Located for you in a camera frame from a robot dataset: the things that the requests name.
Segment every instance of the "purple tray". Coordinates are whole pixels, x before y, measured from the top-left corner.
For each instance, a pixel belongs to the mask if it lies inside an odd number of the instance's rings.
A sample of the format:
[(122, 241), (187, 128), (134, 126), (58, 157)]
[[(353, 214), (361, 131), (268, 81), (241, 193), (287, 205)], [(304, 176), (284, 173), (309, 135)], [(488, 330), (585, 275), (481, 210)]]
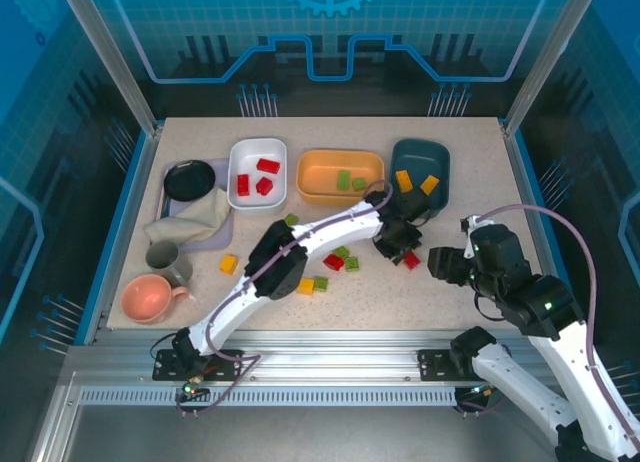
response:
[[(170, 162), (165, 165), (162, 180), (167, 175), (169, 169), (178, 165), (182, 160)], [(229, 172), (229, 159), (205, 159), (204, 162), (209, 164), (216, 174), (216, 183), (213, 188), (220, 187), (222, 190), (227, 190), (227, 174)], [(164, 200), (164, 186), (160, 183), (160, 190), (158, 193), (158, 205), (156, 209), (156, 218), (160, 218), (162, 212), (162, 202)], [(174, 216), (179, 214), (184, 209), (189, 207), (192, 202), (178, 202), (177, 200), (170, 199), (169, 202), (169, 215)], [(229, 211), (229, 215), (222, 223), (222, 226), (211, 237), (199, 242), (191, 242), (190, 244), (182, 244), (180, 247), (185, 252), (196, 252), (198, 250), (221, 250), (228, 247), (233, 238), (233, 209)]]

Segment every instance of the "table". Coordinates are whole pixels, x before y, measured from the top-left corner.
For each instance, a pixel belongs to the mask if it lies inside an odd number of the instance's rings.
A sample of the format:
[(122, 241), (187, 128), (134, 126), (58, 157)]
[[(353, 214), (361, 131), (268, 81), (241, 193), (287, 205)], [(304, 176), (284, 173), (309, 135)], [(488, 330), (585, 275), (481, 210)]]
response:
[[(163, 168), (172, 161), (227, 157), (233, 144), (244, 138), (272, 136), (288, 150), (288, 196), (282, 213), (271, 217), (235, 214), (234, 237), (222, 251), (188, 254), (194, 267), (187, 300), (162, 323), (142, 326), (128, 320), (120, 310), (123, 288), (138, 275), (148, 273), (144, 254), (149, 241), (143, 226), (156, 213), (158, 187)], [(393, 145), (403, 138), (423, 138), (443, 144), (451, 154), (449, 204), (421, 228), (423, 246), (416, 250), (424, 262), (409, 271), (395, 267), (375, 250), (370, 241), (351, 244), (360, 260), (357, 273), (332, 272), (316, 260), (306, 276), (329, 277), (329, 290), (313, 296), (292, 294), (256, 312), (241, 327), (255, 330), (435, 330), (466, 329), (474, 325), (512, 328), (508, 323), (485, 320), (473, 308), (473, 292), (433, 279), (426, 266), (429, 248), (463, 247), (465, 236), (459, 220), (495, 207), (518, 203), (520, 196), (509, 163), (500, 125), (495, 118), (345, 117), (345, 118), (169, 118), (155, 155), (140, 211), (121, 272), (108, 327), (113, 329), (189, 326), (207, 315), (235, 285), (247, 257), (267, 227), (292, 212), (300, 222), (311, 222), (344, 210), (310, 206), (302, 202), (295, 187), (297, 161), (315, 148), (370, 150), (385, 161), (387, 177)], [(518, 234), (532, 269), (539, 263), (523, 213), (511, 212), (498, 219)], [(239, 256), (235, 276), (219, 271), (225, 253)], [(499, 315), (488, 301), (483, 311)]]

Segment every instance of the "cup handle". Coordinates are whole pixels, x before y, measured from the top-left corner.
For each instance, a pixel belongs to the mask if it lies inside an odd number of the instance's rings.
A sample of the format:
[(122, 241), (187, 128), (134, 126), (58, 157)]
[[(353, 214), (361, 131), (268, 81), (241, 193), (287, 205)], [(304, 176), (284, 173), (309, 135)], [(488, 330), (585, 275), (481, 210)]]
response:
[(176, 287), (171, 291), (171, 295), (176, 302), (182, 302), (184, 299), (189, 297), (189, 289), (186, 287)]

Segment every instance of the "red block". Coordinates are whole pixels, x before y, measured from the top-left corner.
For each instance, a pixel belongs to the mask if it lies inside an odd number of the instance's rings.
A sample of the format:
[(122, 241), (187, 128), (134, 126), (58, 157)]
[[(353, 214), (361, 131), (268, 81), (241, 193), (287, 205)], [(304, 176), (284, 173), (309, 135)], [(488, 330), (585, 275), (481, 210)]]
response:
[(248, 174), (238, 175), (237, 191), (239, 196), (249, 195), (249, 175)]
[(266, 177), (261, 178), (260, 181), (256, 184), (256, 190), (263, 196), (271, 192), (271, 189), (273, 189), (273, 181), (271, 179), (267, 179)]
[(407, 252), (407, 255), (404, 256), (403, 262), (404, 262), (404, 265), (409, 267), (409, 270), (413, 270), (420, 263), (420, 259), (418, 257), (416, 257), (416, 254), (414, 254), (413, 252), (409, 251), (409, 252)]
[(273, 160), (269, 160), (269, 159), (260, 159), (258, 161), (258, 165), (256, 165), (256, 168), (263, 172), (269, 172), (270, 174), (277, 174), (278, 171), (280, 170), (280, 163), (275, 162)]
[(338, 271), (344, 267), (344, 260), (335, 254), (329, 254), (329, 256), (324, 259), (324, 265), (329, 267), (331, 270)]

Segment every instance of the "toy block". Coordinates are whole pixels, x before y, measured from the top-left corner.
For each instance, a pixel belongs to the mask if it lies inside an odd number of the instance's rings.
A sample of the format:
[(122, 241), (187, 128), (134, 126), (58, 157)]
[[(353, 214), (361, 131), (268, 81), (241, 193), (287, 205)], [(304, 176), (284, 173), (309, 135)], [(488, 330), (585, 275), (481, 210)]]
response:
[(280, 170), (280, 163), (269, 159), (260, 159), (256, 165), (258, 170), (262, 172), (269, 172), (270, 174), (277, 174)]
[(420, 259), (414, 254), (412, 251), (407, 252), (407, 255), (404, 256), (404, 265), (409, 267), (409, 270), (413, 270), (417, 267), (417, 265), (421, 262)]
[(296, 292), (304, 295), (313, 294), (313, 283), (314, 283), (313, 279), (309, 279), (308, 277), (303, 277), (302, 279), (300, 279), (300, 284), (298, 285)]
[(351, 252), (349, 252), (349, 249), (347, 249), (345, 246), (340, 246), (332, 252), (332, 254), (336, 254), (341, 259), (349, 257), (350, 253)]
[(300, 219), (296, 214), (289, 214), (284, 218), (284, 223), (289, 227), (296, 225)]
[(249, 175), (248, 174), (238, 175), (237, 192), (238, 192), (238, 195), (241, 197), (249, 195)]
[(256, 184), (256, 190), (262, 196), (265, 196), (269, 192), (271, 192), (271, 189), (273, 189), (273, 181), (271, 179), (267, 179), (266, 177), (261, 178), (260, 181)]
[(326, 277), (313, 278), (313, 290), (316, 292), (326, 292), (329, 287), (329, 279)]
[(396, 172), (396, 181), (398, 182), (398, 188), (403, 194), (413, 189), (413, 184), (409, 178), (409, 172), (406, 170), (399, 170)]
[(338, 271), (342, 267), (344, 267), (344, 260), (342, 260), (340, 257), (338, 257), (335, 254), (329, 254), (329, 256), (326, 259), (324, 259), (323, 263), (324, 265), (329, 267), (331, 270), (335, 270), (335, 271)]
[(226, 254), (220, 262), (220, 270), (227, 275), (233, 275), (233, 271), (236, 270), (237, 266), (238, 258), (230, 254)]
[(422, 183), (422, 185), (420, 186), (420, 188), (422, 189), (422, 191), (427, 194), (427, 195), (431, 195), (431, 192), (433, 192), (433, 189), (436, 188), (436, 186), (438, 185), (438, 183), (440, 182), (440, 179), (438, 179), (437, 177), (434, 177), (433, 175), (430, 175), (429, 177), (427, 177), (427, 179)]
[(349, 180), (351, 180), (351, 172), (341, 170), (338, 172), (338, 190), (349, 190)]
[(351, 186), (355, 191), (361, 191), (367, 188), (367, 181), (364, 177), (356, 177), (351, 181)]
[(344, 259), (345, 269), (347, 272), (357, 272), (360, 270), (360, 264), (357, 257), (347, 257)]

